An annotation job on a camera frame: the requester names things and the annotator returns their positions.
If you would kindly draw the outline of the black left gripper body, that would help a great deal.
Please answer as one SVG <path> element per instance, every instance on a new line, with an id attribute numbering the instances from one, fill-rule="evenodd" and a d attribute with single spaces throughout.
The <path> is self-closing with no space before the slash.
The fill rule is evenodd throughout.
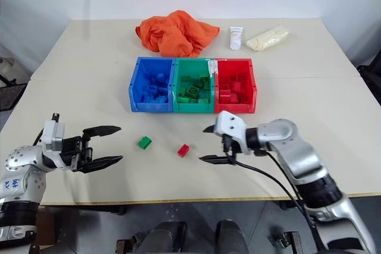
<path id="1" fill-rule="evenodd" d="M 93 149 L 89 147 L 90 137 L 83 135 L 63 140 L 60 157 L 73 172 L 91 172 Z"/>

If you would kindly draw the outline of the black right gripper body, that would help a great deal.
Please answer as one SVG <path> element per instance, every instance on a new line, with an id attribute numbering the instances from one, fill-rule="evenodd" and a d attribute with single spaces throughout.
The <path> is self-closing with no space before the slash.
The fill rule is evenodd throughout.
<path id="1" fill-rule="evenodd" d="M 235 161 L 237 154 L 242 153 L 239 143 L 233 140 L 231 136 L 224 134 L 221 142 L 225 154 L 225 156 L 222 157 L 223 161 Z"/>

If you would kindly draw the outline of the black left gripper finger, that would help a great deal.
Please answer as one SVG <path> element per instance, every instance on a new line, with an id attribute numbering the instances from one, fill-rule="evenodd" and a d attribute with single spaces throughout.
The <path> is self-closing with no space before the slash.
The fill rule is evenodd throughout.
<path id="1" fill-rule="evenodd" d="M 108 136 L 108 135 L 114 134 L 120 130 L 121 130 L 121 128 L 117 127 L 117 126 L 96 126 L 96 127 L 86 128 L 83 130 L 82 140 L 84 142 L 88 142 L 88 141 L 90 141 L 90 139 L 92 137 Z"/>
<path id="2" fill-rule="evenodd" d="M 95 171 L 103 170 L 105 168 L 108 168 L 116 163 L 118 163 L 120 160 L 123 159 L 122 155 L 118 156 L 106 156 L 98 159 L 94 159 L 91 162 L 81 162 L 77 166 L 77 170 L 81 173 L 87 174 L 92 173 Z"/>

